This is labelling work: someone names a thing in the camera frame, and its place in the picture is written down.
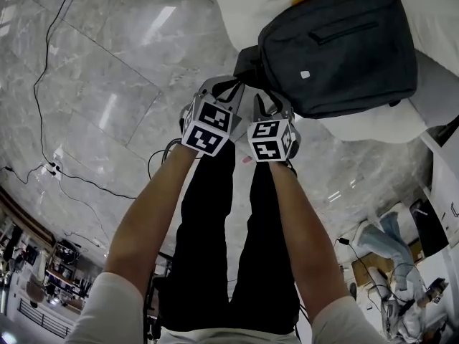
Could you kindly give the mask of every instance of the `railing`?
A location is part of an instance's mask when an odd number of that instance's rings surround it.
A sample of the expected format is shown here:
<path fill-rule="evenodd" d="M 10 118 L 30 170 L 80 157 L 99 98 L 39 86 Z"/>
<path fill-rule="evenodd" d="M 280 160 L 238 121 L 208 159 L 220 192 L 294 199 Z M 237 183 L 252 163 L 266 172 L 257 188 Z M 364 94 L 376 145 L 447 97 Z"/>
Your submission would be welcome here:
<path fill-rule="evenodd" d="M 70 329 L 67 326 L 60 324 L 52 318 L 42 314 L 40 311 L 35 310 L 28 302 L 24 301 L 23 299 L 21 299 L 17 310 L 32 320 L 34 323 L 40 325 L 42 328 L 50 331 L 51 333 L 60 336 L 63 339 L 65 339 L 65 337 L 70 333 Z"/>

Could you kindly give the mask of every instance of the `forearm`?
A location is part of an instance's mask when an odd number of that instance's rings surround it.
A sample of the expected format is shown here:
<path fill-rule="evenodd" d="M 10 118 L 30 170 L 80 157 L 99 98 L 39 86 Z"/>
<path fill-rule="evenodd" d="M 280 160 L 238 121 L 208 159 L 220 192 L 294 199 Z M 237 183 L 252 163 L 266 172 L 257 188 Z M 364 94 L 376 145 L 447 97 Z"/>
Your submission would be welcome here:
<path fill-rule="evenodd" d="M 142 294 L 196 154 L 195 150 L 176 145 L 132 203 L 113 237 L 105 271 L 125 277 Z"/>
<path fill-rule="evenodd" d="M 295 175 L 270 164 L 293 276 L 313 320 L 328 304 L 349 294 L 331 241 Z"/>

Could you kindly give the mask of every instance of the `marble floor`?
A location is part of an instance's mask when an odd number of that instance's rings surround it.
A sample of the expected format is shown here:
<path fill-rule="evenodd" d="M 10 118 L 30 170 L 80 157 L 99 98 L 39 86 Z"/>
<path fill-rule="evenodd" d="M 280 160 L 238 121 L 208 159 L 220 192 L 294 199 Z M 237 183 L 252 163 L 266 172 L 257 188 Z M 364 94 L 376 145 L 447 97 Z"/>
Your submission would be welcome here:
<path fill-rule="evenodd" d="M 32 85 L 61 3 L 0 0 L 0 166 L 13 167 L 23 180 L 44 162 Z M 148 182 L 150 155 L 179 135 L 180 109 L 208 77 L 232 73 L 237 53 L 219 9 L 212 0 L 68 0 L 60 18 L 38 90 L 44 151 L 67 174 L 136 196 Z M 398 201 L 409 205 L 426 182 L 430 155 L 419 140 L 345 143 L 316 120 L 297 125 L 303 143 L 293 163 L 333 239 L 365 218 L 376 220 Z M 245 242 L 255 169 L 242 162 L 244 139 L 238 143 L 227 220 L 229 280 L 236 278 Z M 152 172 L 159 163 L 155 157 Z M 31 215 L 100 264 L 132 202 L 42 168 L 27 185 L 5 171 L 0 182 Z M 174 251 L 179 222 L 176 215 L 166 253 Z M 404 226 L 403 233 L 412 238 L 414 226 Z"/>

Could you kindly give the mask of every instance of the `t-shirt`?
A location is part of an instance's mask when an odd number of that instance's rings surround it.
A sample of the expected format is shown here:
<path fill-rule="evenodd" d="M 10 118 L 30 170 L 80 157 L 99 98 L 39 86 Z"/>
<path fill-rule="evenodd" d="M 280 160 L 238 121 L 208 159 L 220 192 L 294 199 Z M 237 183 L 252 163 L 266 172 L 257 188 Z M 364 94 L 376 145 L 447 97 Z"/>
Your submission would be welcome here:
<path fill-rule="evenodd" d="M 366 321 L 352 297 L 325 307 L 312 326 L 315 344 L 382 344 L 386 341 Z M 104 272 L 95 280 L 90 297 L 67 344 L 142 344 L 143 298 L 128 280 Z M 292 333 L 274 335 L 253 330 L 204 329 L 186 333 L 161 331 L 161 344 L 299 344 Z"/>

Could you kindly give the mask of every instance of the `wire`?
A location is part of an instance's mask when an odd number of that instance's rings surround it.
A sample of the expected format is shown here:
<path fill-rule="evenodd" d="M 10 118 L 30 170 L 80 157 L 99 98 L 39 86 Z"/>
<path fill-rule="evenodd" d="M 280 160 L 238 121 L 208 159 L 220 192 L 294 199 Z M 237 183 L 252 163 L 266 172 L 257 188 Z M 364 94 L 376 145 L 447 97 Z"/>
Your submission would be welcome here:
<path fill-rule="evenodd" d="M 296 327 L 296 324 L 295 324 L 295 334 L 296 334 L 296 337 L 298 338 L 298 340 L 301 343 L 300 334 L 298 333 L 298 328 Z"/>
<path fill-rule="evenodd" d="M 66 193 L 66 192 L 64 191 L 64 189 L 62 188 L 62 184 L 60 183 L 60 181 L 59 181 L 59 187 L 60 187 L 60 190 L 67 196 L 67 198 L 72 199 L 72 200 L 74 200 L 74 201 L 78 201 L 79 203 L 84 204 L 84 205 L 86 205 L 89 209 L 91 209 L 91 211 L 94 213 L 95 218 L 96 218 L 96 219 L 98 220 L 98 222 L 99 222 L 100 229 L 101 229 L 102 232 L 104 233 L 105 238 L 107 239 L 107 243 L 110 243 L 110 240 L 109 240 L 109 238 L 108 238 L 108 235 L 107 235 L 107 233 L 105 233 L 105 230 L 104 230 L 104 228 L 103 228 L 103 226 L 102 226 L 102 222 L 100 221 L 100 219 L 99 219 L 97 213 L 95 212 L 95 210 L 93 209 L 93 207 L 92 207 L 91 205 L 89 205 L 88 203 L 85 203 L 84 201 L 81 201 L 81 200 L 78 200 L 78 199 L 74 199 L 73 197 L 69 196 L 69 194 Z"/>
<path fill-rule="evenodd" d="M 400 300 L 400 301 L 402 301 L 402 302 L 404 302 L 404 303 L 407 303 L 407 301 L 404 301 L 404 300 L 398 298 L 398 297 L 395 295 L 395 293 L 393 293 L 393 291 L 391 291 L 390 287 L 386 287 L 385 285 L 378 285 L 378 284 L 376 284 L 376 282 L 373 280 L 372 276 L 370 275 L 370 272 L 369 272 L 368 269 L 366 268 L 365 263 L 364 263 L 364 262 L 361 260 L 361 258 L 357 255 L 356 250 L 351 246 L 351 244 L 348 244 L 348 246 L 351 247 L 352 251 L 354 251 L 354 254 L 356 255 L 356 258 L 357 258 L 357 259 L 360 261 L 360 263 L 364 266 L 364 268 L 365 268 L 365 270 L 366 270 L 366 273 L 368 274 L 369 278 L 372 280 L 373 285 L 374 285 L 375 287 L 385 287 L 389 292 L 391 292 L 391 293 L 394 295 L 395 298 L 397 298 L 398 300 Z M 381 296 L 381 293 L 379 293 L 379 290 L 378 290 L 378 289 L 377 289 L 377 292 L 378 292 L 379 296 L 381 297 L 381 301 L 383 301 L 382 296 Z"/>
<path fill-rule="evenodd" d="M 370 272 L 369 272 L 368 269 L 366 268 L 365 263 L 364 263 L 364 262 L 361 260 L 361 258 L 357 255 L 356 250 L 351 246 L 351 244 L 348 244 L 348 246 L 351 247 L 352 251 L 354 251 L 354 254 L 356 255 L 356 258 L 357 258 L 357 259 L 360 261 L 360 263 L 363 265 L 364 269 L 366 270 L 366 273 L 368 274 L 369 278 L 372 280 L 373 285 L 376 286 L 376 285 L 377 285 L 376 282 L 373 280 L 372 276 L 370 275 Z M 376 289 L 376 291 L 378 292 L 378 295 L 379 295 L 379 297 L 381 298 L 381 307 L 382 307 L 382 309 L 384 310 L 384 305 L 382 304 L 384 300 L 382 299 L 382 296 L 381 296 L 381 293 L 379 292 L 379 290 Z"/>
<path fill-rule="evenodd" d="M 148 177 L 151 179 L 151 173 L 150 173 L 150 162 L 151 162 L 151 159 L 158 153 L 161 153 L 161 152 L 164 152 L 163 154 L 163 158 L 161 159 L 161 164 L 164 164 L 164 162 L 166 161 L 167 159 L 167 156 L 170 152 L 172 152 L 171 148 L 173 145 L 176 145 L 176 144 L 181 144 L 181 138 L 176 138 L 176 139 L 173 139 L 171 140 L 164 149 L 161 149 L 161 150 L 158 150 L 156 151 L 155 153 L 153 153 L 150 158 L 148 159 L 148 163 L 147 163 L 147 171 L 148 171 Z"/>
<path fill-rule="evenodd" d="M 61 173 L 62 175 L 64 175 L 65 177 L 68 177 L 68 178 L 77 178 L 83 182 L 86 182 L 86 183 L 90 183 L 91 185 L 94 185 L 95 187 L 99 188 L 100 190 L 102 191 L 107 191 L 108 193 L 114 195 L 114 196 L 119 196 L 121 198 L 125 198 L 125 199 L 129 199 L 129 200 L 136 200 L 137 198 L 134 198 L 132 196 L 126 196 L 126 195 L 123 195 L 121 193 L 115 193 L 113 191 L 110 191 L 108 190 L 108 188 L 104 188 L 104 187 L 101 187 L 99 185 L 97 185 L 96 183 L 92 182 L 92 181 L 89 181 L 89 180 L 85 180 L 84 178 L 82 177 L 79 177 L 79 176 L 71 176 L 71 175 L 67 175 L 62 169 L 60 169 L 59 166 L 56 166 L 56 171 Z"/>
<path fill-rule="evenodd" d="M 169 152 L 171 151 L 171 148 L 174 145 L 180 144 L 181 143 L 181 138 L 175 138 L 169 141 L 169 144 L 166 145 L 166 148 L 164 149 L 163 153 L 163 159 L 161 160 L 161 164 L 164 164 L 166 162 L 167 156 L 169 155 Z"/>
<path fill-rule="evenodd" d="M 91 241 L 90 239 L 88 239 L 88 238 L 85 237 L 85 236 L 82 236 L 81 234 L 78 234 L 77 232 L 72 232 L 72 233 L 65 233 L 65 232 L 64 232 L 64 236 L 66 236 L 67 238 L 70 237 L 70 236 L 72 236 L 72 235 L 75 235 L 75 236 L 78 236 L 78 237 L 80 237 L 80 238 L 83 238 L 83 239 L 85 239 L 86 241 L 88 241 L 88 242 L 90 242 L 91 244 L 93 244 L 94 246 L 100 247 L 100 246 L 99 246 L 98 244 L 96 244 L 95 242 Z"/>
<path fill-rule="evenodd" d="M 373 301 L 373 300 L 370 298 L 370 290 L 367 290 L 367 291 L 366 291 L 366 296 L 367 296 L 367 297 L 368 297 L 368 299 L 369 299 L 369 300 L 370 300 L 370 301 L 373 303 L 373 305 L 374 305 L 374 306 L 375 306 L 375 308 L 376 308 L 376 309 L 379 311 L 379 313 L 381 313 L 381 314 L 382 314 L 382 312 L 381 312 L 381 310 L 378 308 L 377 304 L 376 304 L 376 303 L 374 303 L 374 301 Z"/>
<path fill-rule="evenodd" d="M 150 156 L 150 158 L 149 158 L 149 160 L 148 160 L 148 163 L 147 163 L 148 177 L 149 177 L 150 179 L 151 179 L 151 174 L 150 174 L 150 162 L 151 162 L 151 159 L 152 159 L 156 154 L 158 154 L 158 153 L 160 153 L 160 152 L 164 152 L 164 151 L 166 151 L 166 149 L 158 150 L 157 152 L 153 153 L 153 154 Z"/>
<path fill-rule="evenodd" d="M 306 309 L 304 308 L 304 306 L 302 304 L 300 304 L 300 311 L 303 314 L 304 318 L 308 321 L 308 323 L 311 324 L 311 321 L 309 320 L 309 317 L 306 314 Z"/>
<path fill-rule="evenodd" d="M 57 21 L 57 18 L 59 18 L 59 15 L 60 15 L 60 12 L 62 11 L 62 8 L 64 7 L 65 3 L 67 2 L 67 0 L 64 0 L 62 2 L 62 4 L 60 5 L 60 8 L 59 8 L 59 11 L 57 12 L 56 14 L 56 17 L 54 18 L 54 20 L 52 21 L 52 23 L 50 24 L 48 30 L 47 30 L 47 33 L 46 33 L 46 37 L 45 37 L 45 42 L 46 42 L 46 56 L 45 56 L 45 60 L 44 60 L 44 69 L 43 69 L 43 72 L 41 73 L 41 75 L 38 77 L 37 81 L 34 83 L 34 86 L 33 86 L 33 89 L 34 89 L 34 98 L 35 98 L 35 102 L 37 103 L 37 107 L 38 107 L 38 113 L 40 115 L 40 143 L 42 145 L 42 155 L 44 157 L 44 159 L 46 159 L 46 161 L 53 165 L 54 166 L 54 163 L 53 162 L 50 162 L 48 160 L 48 158 L 46 157 L 46 155 L 44 154 L 44 145 L 43 145 L 43 116 L 42 116 L 42 109 L 40 107 L 40 104 L 38 102 L 38 84 L 40 82 L 40 80 L 44 77 L 44 75 L 46 74 L 47 70 L 48 70 L 48 58 L 49 58 L 49 41 L 51 40 L 51 36 L 49 35 L 49 33 L 51 32 L 51 28 L 52 26 L 54 25 L 54 23 Z"/>
<path fill-rule="evenodd" d="M 17 178 L 18 180 L 20 180 L 24 185 L 27 185 L 27 184 L 29 183 L 30 174 L 31 174 L 32 172 L 35 172 L 37 169 L 39 169 L 39 168 L 41 168 L 41 167 L 44 167 L 44 166 L 43 166 L 42 164 L 40 164 L 38 167 L 36 167 L 36 168 L 34 168 L 34 169 L 31 169 L 31 170 L 27 173 L 26 181 L 21 180 L 21 178 L 18 176 L 18 174 L 16 173 L 16 171 L 15 171 L 12 167 L 3 167 L 0 171 L 2 171 L 2 170 L 5 169 L 5 170 L 7 170 L 8 172 L 13 173 L 13 174 L 16 176 L 16 178 Z"/>

